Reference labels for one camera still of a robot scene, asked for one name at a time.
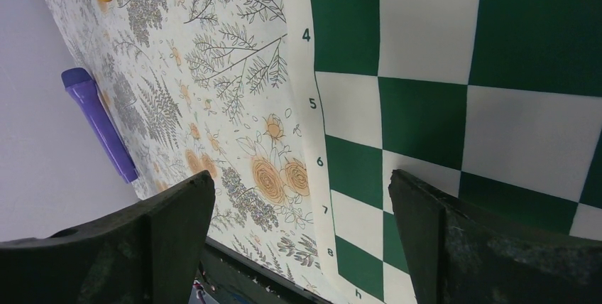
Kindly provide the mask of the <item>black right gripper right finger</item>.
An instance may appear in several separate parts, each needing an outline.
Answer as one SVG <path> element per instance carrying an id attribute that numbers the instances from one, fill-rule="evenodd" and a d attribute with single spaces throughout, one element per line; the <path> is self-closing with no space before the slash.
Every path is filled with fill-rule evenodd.
<path id="1" fill-rule="evenodd" d="M 601 243 L 520 224 L 397 169 L 388 188 L 418 303 L 600 303 Z"/>

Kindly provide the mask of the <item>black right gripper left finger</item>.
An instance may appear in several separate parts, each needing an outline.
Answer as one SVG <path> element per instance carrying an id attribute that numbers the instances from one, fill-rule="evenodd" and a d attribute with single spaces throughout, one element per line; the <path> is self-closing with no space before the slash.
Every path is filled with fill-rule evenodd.
<path id="1" fill-rule="evenodd" d="M 1 243 L 2 303 L 186 303 L 216 195 L 206 170 L 44 239 Z"/>

